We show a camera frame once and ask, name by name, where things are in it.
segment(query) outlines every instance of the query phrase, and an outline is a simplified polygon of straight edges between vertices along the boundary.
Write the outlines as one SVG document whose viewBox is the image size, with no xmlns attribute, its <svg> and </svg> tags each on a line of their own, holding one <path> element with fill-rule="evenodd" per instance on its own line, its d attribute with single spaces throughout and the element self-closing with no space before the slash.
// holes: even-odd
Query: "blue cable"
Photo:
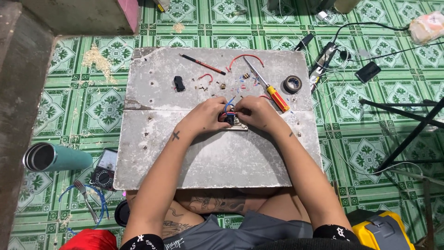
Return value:
<svg viewBox="0 0 444 250">
<path fill-rule="evenodd" d="M 102 204 L 101 204 L 101 205 L 102 205 L 102 209 L 100 210 L 99 221 L 97 222 L 97 224 L 96 224 L 95 227 L 93 228 L 93 230 L 94 230 L 94 229 L 96 229 L 96 228 L 99 226 L 100 222 L 102 221 L 104 211 L 106 211 L 106 213 L 107 213 L 107 218 L 109 218 L 110 215 L 109 215 L 109 213 L 108 213 L 108 206 L 107 206 L 106 199 L 105 199 L 105 195 L 103 194 L 103 191 L 102 191 L 102 192 L 99 192 L 95 187 L 90 186 L 90 185 L 85 185 L 85 187 L 89 187 L 89 188 L 93 189 L 93 190 L 98 194 L 98 196 L 99 196 L 99 198 L 100 198 L 100 203 L 102 203 Z M 73 189 L 73 188 L 74 188 L 74 185 L 71 185 L 71 186 L 69 186 L 68 188 L 66 188 L 66 190 L 60 195 L 60 197 L 59 197 L 59 202 L 62 200 L 62 196 L 63 196 L 66 192 L 68 192 L 69 190 L 71 190 L 71 189 Z M 76 232 L 74 232 L 74 231 L 73 231 L 71 228 L 69 228 L 69 227 L 68 227 L 67 230 L 68 230 L 70 233 L 72 233 L 73 235 L 76 235 L 76 234 L 77 234 Z"/>
<path fill-rule="evenodd" d="M 234 100 L 234 97 L 227 103 L 227 104 L 225 104 L 225 108 L 223 109 L 225 112 L 224 113 L 226 113 L 226 108 L 228 107 L 228 105 L 230 105 L 230 103 L 232 102 Z"/>
</svg>

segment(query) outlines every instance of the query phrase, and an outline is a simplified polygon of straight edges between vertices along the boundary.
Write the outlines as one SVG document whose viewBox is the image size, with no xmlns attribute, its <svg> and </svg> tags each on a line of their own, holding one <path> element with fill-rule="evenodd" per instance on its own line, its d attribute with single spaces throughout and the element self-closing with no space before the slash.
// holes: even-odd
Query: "red and yellow screwdriver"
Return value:
<svg viewBox="0 0 444 250">
<path fill-rule="evenodd" d="M 248 64 L 250 69 L 253 71 L 253 73 L 259 78 L 261 82 L 265 84 L 265 88 L 267 89 L 268 94 L 270 94 L 271 99 L 273 99 L 274 103 L 279 107 L 279 109 L 284 113 L 285 111 L 290 109 L 290 106 L 288 106 L 284 99 L 282 99 L 281 95 L 271 86 L 269 85 L 264 78 L 259 74 L 259 72 L 251 65 L 251 63 L 243 56 L 245 62 Z"/>
</svg>

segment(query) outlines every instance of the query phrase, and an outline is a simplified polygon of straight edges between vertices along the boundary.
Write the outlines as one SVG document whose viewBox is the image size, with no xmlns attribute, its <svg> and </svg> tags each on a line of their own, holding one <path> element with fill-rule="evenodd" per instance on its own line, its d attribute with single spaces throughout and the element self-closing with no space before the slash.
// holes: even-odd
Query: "pencil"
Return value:
<svg viewBox="0 0 444 250">
<path fill-rule="evenodd" d="M 183 54 L 179 54 L 179 55 L 180 55 L 181 57 L 184 57 L 184 58 L 190 60 L 190 61 L 193 61 L 193 62 L 195 62 L 195 63 L 197 63 L 197 64 L 200 64 L 200 65 L 202 65 L 202 66 L 204 66 L 204 67 L 207 67 L 207 68 L 209 68 L 209 69 L 211 69 L 211 70 L 214 70 L 214 71 L 216 71 L 217 73 L 221 73 L 222 75 L 226 75 L 226 73 L 223 72 L 223 71 L 220 70 L 220 69 L 216 69 L 215 67 L 211 67 L 211 66 L 209 66 L 208 64 L 204 64 L 203 62 L 198 61 L 198 60 L 196 60 L 196 59 L 194 59 L 194 58 L 191 58 L 191 57 L 189 57 L 189 56 L 187 56 L 187 55 L 183 55 Z"/>
</svg>

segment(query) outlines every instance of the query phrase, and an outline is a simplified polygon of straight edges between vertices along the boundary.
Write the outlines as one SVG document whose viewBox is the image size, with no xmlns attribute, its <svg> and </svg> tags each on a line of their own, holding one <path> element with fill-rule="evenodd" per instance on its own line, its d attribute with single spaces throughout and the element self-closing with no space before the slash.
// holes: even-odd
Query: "concrete wall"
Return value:
<svg viewBox="0 0 444 250">
<path fill-rule="evenodd" d="M 130 35 L 138 23 L 137 0 L 20 0 L 56 35 Z"/>
<path fill-rule="evenodd" d="M 20 3 L 0 0 L 0 250 L 8 247 L 37 106 L 54 40 Z"/>
</svg>

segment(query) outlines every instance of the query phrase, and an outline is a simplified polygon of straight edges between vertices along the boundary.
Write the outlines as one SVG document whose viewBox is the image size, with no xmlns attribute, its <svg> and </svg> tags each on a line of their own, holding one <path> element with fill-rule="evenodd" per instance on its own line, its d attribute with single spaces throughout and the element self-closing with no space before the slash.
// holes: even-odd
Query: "black sleeve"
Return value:
<svg viewBox="0 0 444 250">
<path fill-rule="evenodd" d="M 127 241 L 120 250 L 163 250 L 163 240 L 155 234 L 141 234 Z"/>
<path fill-rule="evenodd" d="M 352 231 L 343 226 L 329 224 L 318 227 L 313 232 L 313 238 L 328 238 L 359 243 L 358 237 Z"/>
</svg>

